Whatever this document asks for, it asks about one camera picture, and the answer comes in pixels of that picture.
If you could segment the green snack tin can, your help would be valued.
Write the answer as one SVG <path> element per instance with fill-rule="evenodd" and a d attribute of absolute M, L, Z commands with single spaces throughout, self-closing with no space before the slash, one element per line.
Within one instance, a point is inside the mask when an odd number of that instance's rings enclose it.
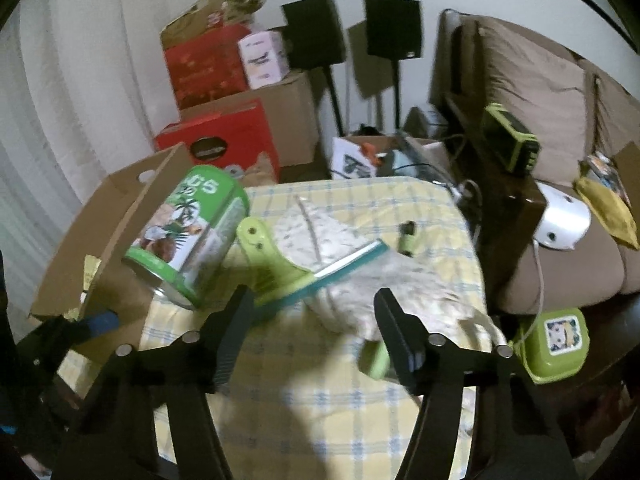
<path fill-rule="evenodd" d="M 145 223 L 124 263 L 154 292 L 194 310 L 249 213 L 250 200 L 234 177 L 196 165 Z"/>

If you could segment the green lidded small cup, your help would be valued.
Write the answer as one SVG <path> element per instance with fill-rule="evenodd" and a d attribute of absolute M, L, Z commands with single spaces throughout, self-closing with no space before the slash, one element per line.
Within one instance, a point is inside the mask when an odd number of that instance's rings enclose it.
<path fill-rule="evenodd" d="M 366 340 L 360 349 L 358 367 L 374 380 L 385 379 L 390 371 L 390 355 L 384 342 Z"/>

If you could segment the floral cloth tote bag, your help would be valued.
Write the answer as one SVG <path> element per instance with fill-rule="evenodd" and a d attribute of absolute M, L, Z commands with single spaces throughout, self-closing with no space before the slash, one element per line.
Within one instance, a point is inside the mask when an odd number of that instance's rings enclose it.
<path fill-rule="evenodd" d="M 372 240 L 301 197 L 276 222 L 272 235 L 285 258 L 311 271 Z M 393 249 L 311 292 L 303 303 L 332 332 L 380 341 L 373 303 L 381 288 L 390 289 L 401 309 L 416 316 L 429 332 L 440 333 L 460 347 L 488 351 L 494 344 L 506 343 L 490 317 L 446 285 L 434 266 Z"/>

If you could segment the green handled window squeegee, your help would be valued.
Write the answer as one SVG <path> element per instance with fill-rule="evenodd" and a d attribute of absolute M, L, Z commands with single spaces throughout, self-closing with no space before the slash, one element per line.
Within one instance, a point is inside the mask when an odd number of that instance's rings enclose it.
<path fill-rule="evenodd" d="M 236 228 L 236 239 L 254 278 L 254 325 L 271 320 L 282 309 L 314 296 L 320 289 L 390 252 L 382 240 L 374 240 L 351 249 L 346 256 L 317 271 L 311 271 L 282 255 L 270 229 L 258 218 L 244 218 Z"/>

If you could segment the open brown cardboard box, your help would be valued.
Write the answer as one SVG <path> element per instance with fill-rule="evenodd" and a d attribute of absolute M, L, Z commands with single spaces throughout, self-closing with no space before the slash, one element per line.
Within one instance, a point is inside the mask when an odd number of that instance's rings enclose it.
<path fill-rule="evenodd" d="M 139 343 L 154 294 L 124 255 L 193 166 L 181 144 L 106 177 L 77 215 L 48 265 L 30 313 L 57 316 L 112 310 L 119 328 L 75 350 L 103 364 L 120 344 Z"/>

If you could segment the green lunch box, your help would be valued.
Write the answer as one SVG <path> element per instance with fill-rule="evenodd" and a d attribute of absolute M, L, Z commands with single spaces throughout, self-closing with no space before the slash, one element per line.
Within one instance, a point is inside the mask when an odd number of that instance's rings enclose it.
<path fill-rule="evenodd" d="M 590 346 L 586 320 L 579 309 L 544 312 L 522 324 L 513 349 L 536 385 L 575 376 L 584 366 Z"/>

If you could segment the yellow checked tablecloth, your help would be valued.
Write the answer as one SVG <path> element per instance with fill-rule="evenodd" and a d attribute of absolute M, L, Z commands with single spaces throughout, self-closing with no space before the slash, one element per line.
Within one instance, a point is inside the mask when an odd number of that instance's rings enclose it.
<path fill-rule="evenodd" d="M 414 258 L 463 301 L 485 305 L 482 271 L 462 214 L 440 186 L 408 177 L 250 188 L 251 211 L 277 222 L 306 198 L 361 234 L 395 245 L 414 221 Z M 237 479 L 391 479 L 418 402 L 360 372 L 359 338 L 326 330 L 299 304 L 251 330 L 231 380 L 208 400 Z"/>

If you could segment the white curtain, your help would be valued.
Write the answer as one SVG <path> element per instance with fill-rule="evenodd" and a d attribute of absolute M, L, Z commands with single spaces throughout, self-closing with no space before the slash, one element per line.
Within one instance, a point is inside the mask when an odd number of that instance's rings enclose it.
<path fill-rule="evenodd" d="M 168 0 L 21 0 L 1 31 L 1 250 L 27 310 L 96 188 L 178 116 Z"/>

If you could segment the yellow cloth on sofa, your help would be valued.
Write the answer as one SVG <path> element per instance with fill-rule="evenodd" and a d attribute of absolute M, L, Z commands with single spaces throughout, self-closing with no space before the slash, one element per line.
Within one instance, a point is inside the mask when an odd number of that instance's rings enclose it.
<path fill-rule="evenodd" d="M 639 249 L 637 223 L 620 196 L 586 177 L 580 177 L 574 182 L 574 190 L 618 244 L 633 250 Z"/>

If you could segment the green black radio device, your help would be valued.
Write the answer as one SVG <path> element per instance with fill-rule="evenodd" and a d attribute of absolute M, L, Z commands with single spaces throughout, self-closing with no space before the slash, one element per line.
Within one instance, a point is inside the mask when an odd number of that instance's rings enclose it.
<path fill-rule="evenodd" d="M 507 172 L 525 177 L 535 168 L 540 153 L 538 138 L 502 104 L 485 106 L 480 131 Z"/>

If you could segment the red gift bag upper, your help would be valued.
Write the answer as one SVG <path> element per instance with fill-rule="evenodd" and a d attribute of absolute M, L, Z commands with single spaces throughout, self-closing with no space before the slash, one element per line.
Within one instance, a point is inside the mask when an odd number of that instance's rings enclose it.
<path fill-rule="evenodd" d="M 222 26 L 164 51 L 179 110 L 248 90 L 239 41 L 249 34 L 242 24 Z"/>

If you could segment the white pink small box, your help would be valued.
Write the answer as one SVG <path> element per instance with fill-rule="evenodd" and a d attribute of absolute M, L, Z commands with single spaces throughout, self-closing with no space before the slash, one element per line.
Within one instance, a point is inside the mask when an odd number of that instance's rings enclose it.
<path fill-rule="evenodd" d="M 253 32 L 242 38 L 238 47 L 244 74 L 252 90 L 277 84 L 288 76 L 290 66 L 280 32 Z"/>

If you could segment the gold crumpled bag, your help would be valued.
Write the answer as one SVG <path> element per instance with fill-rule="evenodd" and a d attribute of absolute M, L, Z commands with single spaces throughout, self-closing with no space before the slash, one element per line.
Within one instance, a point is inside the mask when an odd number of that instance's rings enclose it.
<path fill-rule="evenodd" d="M 249 25 L 267 0 L 198 0 L 160 32 L 160 43 L 168 50 L 228 25 Z"/>

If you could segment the left black speaker on stand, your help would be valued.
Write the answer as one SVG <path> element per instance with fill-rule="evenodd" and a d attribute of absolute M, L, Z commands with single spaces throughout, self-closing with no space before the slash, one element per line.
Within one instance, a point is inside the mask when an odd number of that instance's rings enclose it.
<path fill-rule="evenodd" d="M 286 36 L 294 64 L 303 70 L 320 68 L 329 89 L 337 134 L 344 125 L 337 99 L 332 66 L 346 61 L 343 27 L 335 0 L 297 0 L 282 4 Z"/>

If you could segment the right black speaker on stand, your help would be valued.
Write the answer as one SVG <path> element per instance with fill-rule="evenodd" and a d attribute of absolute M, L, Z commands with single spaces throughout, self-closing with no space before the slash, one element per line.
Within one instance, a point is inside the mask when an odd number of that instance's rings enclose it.
<path fill-rule="evenodd" d="M 390 62 L 394 92 L 394 126 L 401 126 L 399 63 L 420 58 L 423 50 L 419 0 L 363 0 L 367 54 Z"/>

